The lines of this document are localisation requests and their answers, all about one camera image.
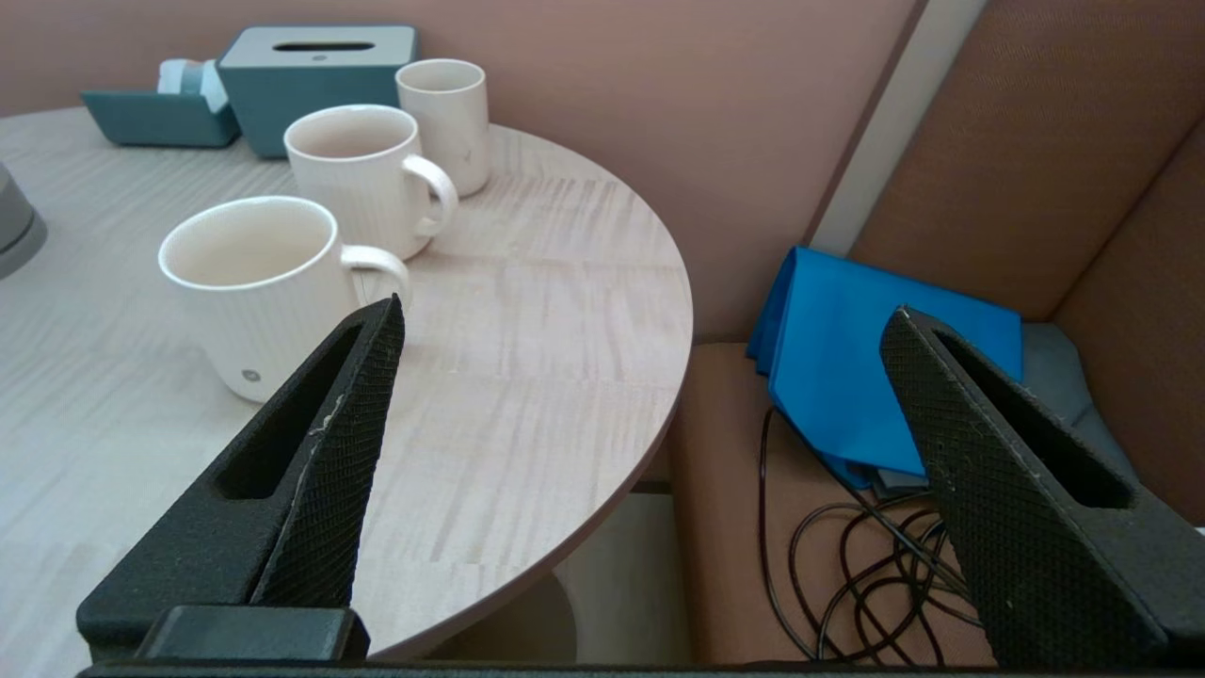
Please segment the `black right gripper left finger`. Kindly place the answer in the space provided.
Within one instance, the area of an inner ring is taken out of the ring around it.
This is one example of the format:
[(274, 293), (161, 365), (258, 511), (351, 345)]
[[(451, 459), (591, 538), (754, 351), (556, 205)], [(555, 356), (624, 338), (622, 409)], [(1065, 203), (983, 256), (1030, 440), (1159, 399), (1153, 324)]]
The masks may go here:
[(402, 303), (349, 313), (77, 609), (95, 660), (133, 656), (182, 605), (349, 605)]

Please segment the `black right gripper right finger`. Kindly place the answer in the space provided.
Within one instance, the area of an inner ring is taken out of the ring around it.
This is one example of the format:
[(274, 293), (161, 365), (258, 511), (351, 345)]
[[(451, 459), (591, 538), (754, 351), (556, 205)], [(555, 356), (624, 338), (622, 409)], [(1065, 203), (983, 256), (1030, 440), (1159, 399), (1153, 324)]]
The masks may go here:
[(1000, 666), (1203, 670), (1195, 527), (937, 318), (878, 356)]

